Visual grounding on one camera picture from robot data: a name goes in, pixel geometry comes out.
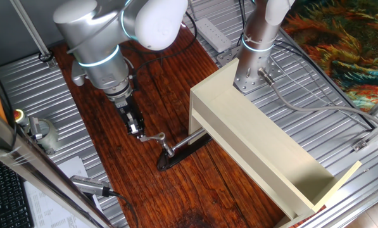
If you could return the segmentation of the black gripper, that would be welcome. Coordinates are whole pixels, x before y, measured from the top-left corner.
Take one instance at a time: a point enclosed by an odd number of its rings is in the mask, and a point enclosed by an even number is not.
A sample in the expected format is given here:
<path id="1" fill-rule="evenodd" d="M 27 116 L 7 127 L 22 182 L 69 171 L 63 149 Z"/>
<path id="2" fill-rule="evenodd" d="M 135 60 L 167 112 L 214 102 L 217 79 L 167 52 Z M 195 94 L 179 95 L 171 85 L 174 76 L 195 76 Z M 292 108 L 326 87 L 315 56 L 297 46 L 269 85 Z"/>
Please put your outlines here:
<path id="1" fill-rule="evenodd" d="M 142 113 L 133 94 L 114 101 L 116 109 L 130 133 L 140 139 L 145 134 L 145 124 Z"/>

